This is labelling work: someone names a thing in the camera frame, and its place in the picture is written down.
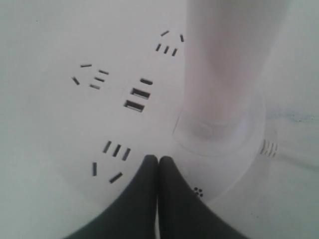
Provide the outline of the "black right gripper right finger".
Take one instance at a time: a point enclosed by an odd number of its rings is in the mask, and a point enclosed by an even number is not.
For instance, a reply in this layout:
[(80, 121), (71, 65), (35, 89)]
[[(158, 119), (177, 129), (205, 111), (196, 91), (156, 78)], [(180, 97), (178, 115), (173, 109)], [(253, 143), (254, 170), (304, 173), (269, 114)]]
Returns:
[(159, 232), (162, 239), (244, 239), (195, 194), (174, 160), (159, 160)]

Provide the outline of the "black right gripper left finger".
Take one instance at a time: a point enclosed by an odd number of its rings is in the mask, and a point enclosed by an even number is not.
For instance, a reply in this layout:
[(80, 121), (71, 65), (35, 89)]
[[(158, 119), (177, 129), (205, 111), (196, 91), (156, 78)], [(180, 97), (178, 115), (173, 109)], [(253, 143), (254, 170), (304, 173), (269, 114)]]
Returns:
[(146, 155), (120, 196), (98, 217), (68, 239), (154, 239), (158, 159)]

